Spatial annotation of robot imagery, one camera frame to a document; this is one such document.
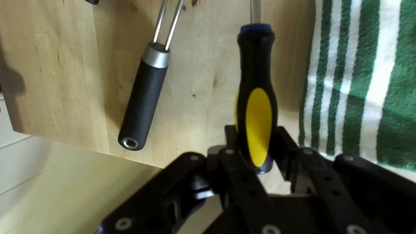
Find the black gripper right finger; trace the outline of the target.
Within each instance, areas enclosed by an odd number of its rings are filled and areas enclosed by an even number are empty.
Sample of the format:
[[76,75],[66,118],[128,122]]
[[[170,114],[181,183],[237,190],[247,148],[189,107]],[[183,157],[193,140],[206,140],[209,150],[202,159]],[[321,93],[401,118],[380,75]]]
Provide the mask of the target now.
[[362,157],[333,161],[277,128],[277,198],[290,234],[416,234],[416,183]]

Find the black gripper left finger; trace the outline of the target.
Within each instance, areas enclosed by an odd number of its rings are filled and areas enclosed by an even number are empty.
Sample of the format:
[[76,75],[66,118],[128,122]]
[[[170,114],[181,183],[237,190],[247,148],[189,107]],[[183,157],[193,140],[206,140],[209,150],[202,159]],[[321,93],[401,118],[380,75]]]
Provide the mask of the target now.
[[220,154],[185,151],[113,209],[98,234],[176,234],[219,193]]

